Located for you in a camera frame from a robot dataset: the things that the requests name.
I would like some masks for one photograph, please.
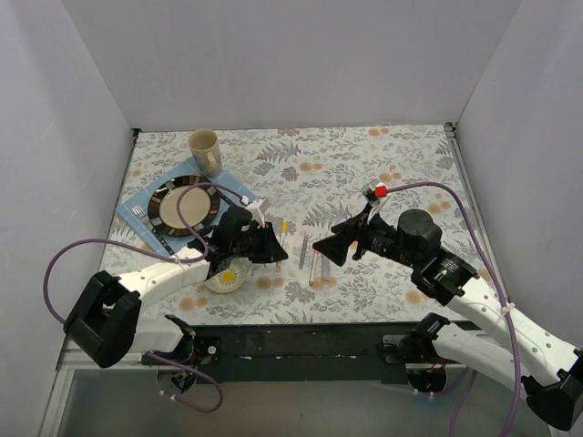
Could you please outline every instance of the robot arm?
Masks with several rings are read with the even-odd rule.
[[[225,270],[234,258],[253,263],[278,262],[288,258],[266,222],[264,200],[246,208],[231,207],[220,218],[204,259],[203,245],[193,240],[174,257],[144,269],[112,277],[95,274],[64,324],[64,331],[101,368],[110,367],[128,352],[172,352],[193,337],[192,329],[173,316],[147,320],[140,315],[150,306],[183,287],[201,283]]]
[[[507,309],[501,307],[487,282],[469,264],[441,247],[442,230],[427,212],[409,209],[394,228],[378,215],[386,189],[371,184],[363,193],[368,200],[363,211],[332,227],[334,235],[315,242],[313,248],[342,266],[349,246],[357,241],[353,259],[371,251],[410,267],[411,281],[420,291],[472,321],[505,350],[484,344],[484,340],[471,340],[453,332],[451,325],[435,321],[426,327],[429,337],[425,340],[433,343],[436,356],[439,351],[442,358],[479,365],[477,370],[505,385],[514,381],[512,346],[504,319]],[[545,422],[560,430],[570,429],[583,410],[583,352],[543,330],[519,310],[513,308],[511,314],[521,361],[530,373],[522,379],[528,405]],[[492,355],[491,362],[486,360],[486,351]]]

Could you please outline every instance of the beige plate center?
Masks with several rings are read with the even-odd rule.
[[[177,187],[171,190],[160,203],[160,219],[171,228],[185,229],[184,223],[180,220],[176,206],[179,196],[190,186]],[[180,202],[180,212],[191,226],[198,225],[210,211],[209,194],[202,188],[193,188],[184,195]]]

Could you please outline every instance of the white wall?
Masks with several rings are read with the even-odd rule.
[[[64,338],[46,310],[46,264],[66,243],[105,236],[131,130],[59,0],[0,0],[0,423],[39,430]],[[66,316],[101,247],[57,265]]]
[[[523,0],[459,123],[510,297],[583,347],[583,3]]]
[[[132,127],[459,119],[520,0],[64,0]]]

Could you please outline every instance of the plate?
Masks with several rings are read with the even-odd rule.
[[[174,237],[190,235],[177,212],[178,200],[189,187],[202,182],[210,181],[202,176],[186,175],[160,185],[148,203],[148,218],[152,226],[158,232]],[[193,188],[182,198],[180,211],[194,230],[201,230],[217,217],[219,205],[216,188]]]
[[[215,293],[232,293],[243,285],[246,278],[247,265],[242,258],[236,258],[227,269],[207,280],[205,285]]]

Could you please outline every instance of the ceramic cup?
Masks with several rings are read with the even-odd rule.
[[[222,169],[219,139],[210,129],[195,130],[189,135],[189,149],[205,176],[217,176]]]

